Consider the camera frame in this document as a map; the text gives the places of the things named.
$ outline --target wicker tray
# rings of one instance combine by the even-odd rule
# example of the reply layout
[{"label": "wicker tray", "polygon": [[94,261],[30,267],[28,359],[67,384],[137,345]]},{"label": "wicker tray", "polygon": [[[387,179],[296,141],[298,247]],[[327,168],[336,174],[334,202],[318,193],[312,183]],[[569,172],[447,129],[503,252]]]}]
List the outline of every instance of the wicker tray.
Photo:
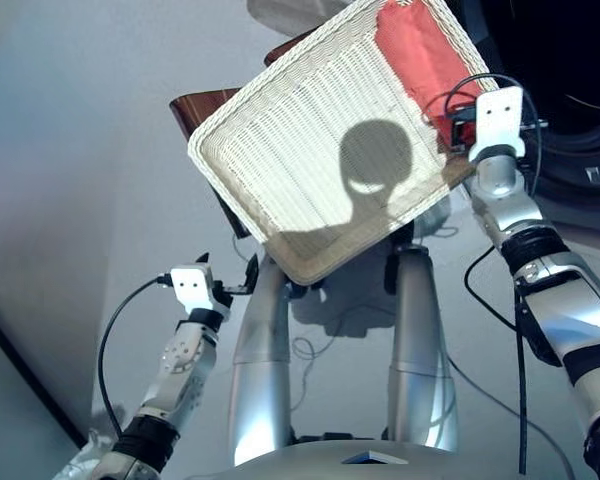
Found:
[{"label": "wicker tray", "polygon": [[[487,71],[442,1],[425,3],[469,72]],[[240,90],[189,155],[280,267],[310,284],[432,206],[470,172],[374,42],[359,0]]]}]

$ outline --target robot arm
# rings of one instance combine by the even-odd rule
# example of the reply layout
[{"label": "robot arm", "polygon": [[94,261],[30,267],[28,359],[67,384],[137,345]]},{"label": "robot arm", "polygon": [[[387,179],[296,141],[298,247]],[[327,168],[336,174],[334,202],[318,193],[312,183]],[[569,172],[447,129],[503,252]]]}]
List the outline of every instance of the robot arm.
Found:
[{"label": "robot arm", "polygon": [[[511,126],[503,123],[508,134],[489,130],[485,134],[481,128],[489,124],[481,100],[490,112],[504,113],[517,98],[520,110],[521,91],[512,97],[512,89],[520,90],[510,87],[478,98],[479,148],[474,146],[470,154],[477,163],[476,175],[466,186],[474,212],[509,265],[522,298],[516,318],[523,334],[538,358],[564,366],[568,374],[586,426],[585,460],[600,478],[600,280],[563,243],[525,192],[516,169],[521,153],[518,130],[513,135]],[[514,123],[519,126],[519,114]]]},{"label": "robot arm", "polygon": [[122,436],[91,474],[92,480],[157,480],[173,447],[200,404],[215,365],[217,333],[229,317],[231,295],[251,293],[257,260],[247,267],[245,286],[223,288],[203,257],[171,270],[178,301],[188,314],[166,344],[158,374]]}]

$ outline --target wire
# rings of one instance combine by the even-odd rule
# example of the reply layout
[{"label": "wire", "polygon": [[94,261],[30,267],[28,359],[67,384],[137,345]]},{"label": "wire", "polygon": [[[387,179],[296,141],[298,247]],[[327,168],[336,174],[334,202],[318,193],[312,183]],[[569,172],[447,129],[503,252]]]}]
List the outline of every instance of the wire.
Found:
[{"label": "wire", "polygon": [[478,303],[480,303],[480,305],[486,308],[489,311],[489,313],[491,313],[491,315],[496,317],[500,321],[500,323],[502,323],[505,327],[515,332],[516,327],[509,320],[500,315],[491,305],[487,303],[485,299],[483,299],[480,295],[476,293],[476,291],[473,288],[471,288],[471,285],[469,285],[469,278],[471,277],[471,272],[473,272],[473,269],[476,268],[478,264],[482,262],[485,258],[487,258],[489,254],[494,250],[495,247],[489,247],[486,252],[484,252],[482,255],[476,258],[473,261],[473,263],[469,265],[469,268],[467,268],[467,270],[464,272],[464,288],[466,288],[469,294],[473,298],[475,298],[478,301]]},{"label": "wire", "polygon": [[[460,377],[469,384],[469,386],[471,386],[474,390],[476,390],[478,393],[480,393],[482,396],[488,398],[489,400],[491,400],[493,403],[495,403],[496,405],[498,405],[499,407],[501,407],[502,409],[506,410],[507,412],[509,412],[511,415],[514,415],[516,418],[519,418],[520,415],[518,414],[518,412],[516,412],[513,408],[509,407],[508,405],[506,405],[504,402],[502,402],[501,400],[497,399],[496,397],[494,397],[493,395],[491,395],[489,392],[487,392],[486,390],[484,390],[480,385],[478,385],[476,382],[474,382],[471,377],[469,377],[469,375],[467,375],[466,373],[464,373],[460,367],[458,367],[458,365],[456,364],[456,362],[453,360],[453,358],[451,358],[449,355],[447,355],[447,359],[449,360],[449,364],[451,365],[451,367],[458,373],[458,375],[460,375]],[[576,480],[576,475],[573,471],[573,467],[571,466],[571,462],[569,462],[569,458],[567,457],[567,455],[564,453],[564,450],[562,450],[562,448],[560,448],[560,445],[558,445],[558,443],[553,439],[553,437],[551,437],[551,435],[549,435],[542,427],[540,427],[538,424],[532,422],[531,420],[527,420],[527,424],[533,429],[535,430],[537,433],[540,434],[540,436],[542,438],[544,438],[547,443],[551,446],[551,448],[553,449],[553,451],[558,455],[558,457],[560,458],[560,462],[562,463],[562,466],[564,467],[564,471],[565,474],[567,476],[567,478],[569,480]]]},{"label": "wire", "polygon": [[[362,305],[356,305],[353,306],[347,310],[345,310],[344,312],[342,312],[340,315],[336,316],[335,318],[333,318],[331,321],[338,321],[338,326],[336,327],[336,331],[334,332],[334,335],[331,339],[329,339],[329,341],[319,350],[316,351],[316,349],[314,348],[313,344],[311,343],[311,341],[309,339],[307,339],[306,337],[295,337],[293,339],[293,341],[291,342],[291,347],[292,347],[292,352],[293,354],[301,359],[301,360],[307,360],[309,361],[309,364],[305,367],[305,370],[303,372],[302,375],[302,393],[300,395],[300,399],[299,401],[296,402],[296,404],[294,405],[294,407],[291,409],[292,411],[297,410],[298,407],[300,406],[300,404],[302,403],[302,401],[304,400],[305,396],[306,396],[306,392],[307,392],[307,377],[309,375],[309,373],[311,372],[311,370],[314,367],[315,364],[315,360],[322,355],[323,353],[325,353],[327,351],[327,349],[329,349],[329,347],[331,347],[331,345],[333,345],[334,341],[336,340],[337,335],[340,333],[340,330],[342,329],[342,326],[344,324],[345,321],[345,316],[350,313],[353,310],[359,309],[359,308],[368,308],[369,310],[374,310],[376,312],[380,312],[383,313],[385,315],[390,315],[390,316],[395,316],[395,312],[386,308],[382,308],[382,307],[377,307],[375,305],[367,305],[367,304],[362,304]],[[307,350],[303,350],[302,348],[300,348],[300,343],[304,343],[305,346],[307,347]],[[458,367],[458,364],[451,358],[451,356],[447,355],[447,358],[449,360],[449,364],[451,365],[451,367],[458,372],[458,375],[460,375],[462,377],[462,379],[467,382],[473,389],[475,389],[478,393],[480,393],[481,395],[485,396],[486,398],[488,398],[489,400],[491,400],[493,403],[495,403],[496,405],[498,405],[499,407],[503,408],[504,410],[506,410],[507,412],[509,412],[511,415],[514,415],[516,418],[520,418],[520,414],[518,414],[518,412],[516,412],[515,410],[513,410],[512,408],[510,408],[509,406],[507,406],[504,402],[502,402],[501,400],[497,399],[496,397],[494,397],[493,395],[491,395],[489,392],[487,392],[486,390],[484,390],[482,387],[480,387],[480,385],[478,385],[476,382],[474,382],[471,377],[469,377],[466,373],[464,373],[460,367]],[[560,458],[560,462],[562,463],[562,466],[564,467],[565,470],[565,474],[567,476],[567,478],[569,480],[575,480],[575,474],[573,472],[573,467],[571,466],[571,463],[569,462],[569,459],[567,457],[567,455],[564,453],[564,451],[562,450],[562,448],[560,448],[560,445],[558,445],[558,443],[553,439],[553,437],[551,437],[551,435],[549,435],[542,427],[540,427],[538,424],[526,419],[525,423],[528,424],[533,430],[535,430],[537,433],[540,434],[540,436],[542,438],[544,438],[547,443],[551,446],[551,448],[553,449],[553,451],[558,455],[558,457]]]},{"label": "wire", "polygon": [[[522,299],[515,292],[515,305]],[[518,446],[518,473],[527,474],[527,374],[524,368],[524,343],[522,328],[516,319],[516,352],[518,354],[518,395],[520,400],[520,443]]]},{"label": "wire", "polygon": [[[306,337],[301,337],[301,336],[294,337],[294,339],[291,341],[291,351],[296,356],[296,358],[309,362],[307,364],[307,366],[304,368],[304,371],[302,372],[302,386],[301,386],[300,398],[296,401],[294,406],[291,407],[292,412],[294,412],[298,408],[300,408],[300,405],[302,405],[302,402],[304,402],[304,399],[307,395],[307,390],[308,390],[307,389],[307,379],[309,377],[309,374],[311,373],[311,370],[313,370],[313,366],[315,364],[316,359],[318,359],[318,357],[320,357],[320,355],[325,353],[329,349],[329,347],[331,347],[331,345],[333,345],[333,342],[335,342],[337,336],[340,334],[340,331],[342,330],[342,326],[344,325],[346,316],[349,313],[351,313],[352,311],[357,310],[359,308],[367,308],[369,310],[375,310],[377,312],[381,312],[386,315],[395,316],[395,312],[392,312],[391,310],[388,310],[386,308],[376,307],[375,305],[366,305],[366,304],[354,305],[350,308],[347,308],[342,313],[340,313],[339,315],[336,315],[334,318],[332,318],[331,320],[329,320],[327,322],[327,323],[331,323],[331,322],[337,321],[338,324],[333,333],[333,336],[319,350],[316,350],[315,347],[313,346],[313,343],[311,343],[311,340],[309,340]],[[304,350],[303,348],[300,347],[301,344],[304,344],[306,346],[306,350]]]},{"label": "wire", "polygon": [[531,99],[531,94],[527,90],[525,90],[525,88],[520,82],[518,82],[513,77],[503,75],[501,73],[478,73],[476,75],[466,77],[460,80],[460,82],[458,82],[456,86],[453,87],[447,95],[447,98],[444,102],[444,114],[446,117],[449,117],[449,102],[451,101],[451,98],[455,96],[463,86],[465,86],[469,82],[473,82],[474,80],[480,80],[481,78],[495,78],[498,80],[504,80],[506,82],[509,82],[511,85],[520,87],[522,89],[524,100],[527,102],[527,107],[529,108],[529,112],[531,113],[531,120],[533,121],[534,130],[536,132],[536,169],[533,176],[533,180],[531,181],[527,192],[530,197],[533,197],[536,194],[536,189],[538,187],[538,179],[540,178],[540,170],[542,169],[542,128],[540,125],[540,119],[538,118],[538,110],[536,109],[536,105]]},{"label": "wire", "polygon": [[579,103],[580,105],[584,105],[585,107],[589,107],[594,110],[600,110],[600,105],[594,105],[593,103],[585,102],[584,100],[580,100],[579,98],[576,98],[573,95],[569,95],[567,93],[565,93],[564,96],[573,102]]},{"label": "wire", "polygon": [[233,245],[233,251],[236,252],[236,255],[238,255],[238,257],[240,257],[240,259],[244,263],[249,263],[249,259],[245,257],[244,254],[238,248],[238,236],[235,233],[231,237],[231,244]]},{"label": "wire", "polygon": [[[511,322],[509,322],[506,318],[504,318],[500,313],[498,313],[491,305],[489,305],[486,300],[484,300],[480,295],[478,295],[469,285],[469,278],[471,276],[471,272],[473,269],[487,256],[495,250],[495,247],[491,246],[476,258],[469,268],[467,268],[464,273],[464,286],[467,291],[475,298],[480,304],[486,308],[495,318],[497,318],[503,325],[508,327],[509,329],[516,332],[516,351],[517,351],[517,359],[518,359],[518,392],[520,396],[520,438],[519,438],[519,449],[518,449],[518,472],[521,475],[525,475],[527,471],[527,376],[524,368],[524,345],[522,342],[522,330],[519,326],[514,326]],[[516,292],[515,294],[515,302],[516,304],[520,302],[521,299]]]},{"label": "wire", "polygon": [[111,406],[111,402],[109,401],[109,394],[107,393],[107,386],[105,385],[105,382],[104,382],[104,366],[103,366],[104,349],[107,345],[107,340],[109,339],[109,334],[111,333],[113,324],[115,323],[116,319],[120,315],[120,312],[122,312],[124,307],[126,307],[127,304],[131,300],[133,300],[134,297],[136,297],[139,293],[141,293],[143,290],[146,290],[151,285],[157,284],[160,281],[160,278],[161,277],[156,277],[156,278],[153,278],[153,279],[149,280],[148,282],[144,283],[143,285],[141,285],[140,287],[135,289],[133,292],[131,292],[129,294],[129,296],[127,296],[127,298],[125,298],[122,301],[122,303],[120,305],[118,305],[118,308],[116,308],[116,311],[113,312],[113,315],[111,315],[111,318],[109,319],[109,322],[107,323],[107,326],[104,329],[104,334],[102,335],[102,340],[100,341],[100,347],[98,349],[98,385],[100,386],[100,394],[102,395],[104,409],[107,412],[107,416],[109,417],[109,420],[111,421],[111,425],[113,425],[113,429],[115,430],[118,438],[120,438],[120,436],[122,435],[122,429],[120,428],[120,423],[118,422],[118,419],[116,418],[116,414],[113,411],[113,407]]}]

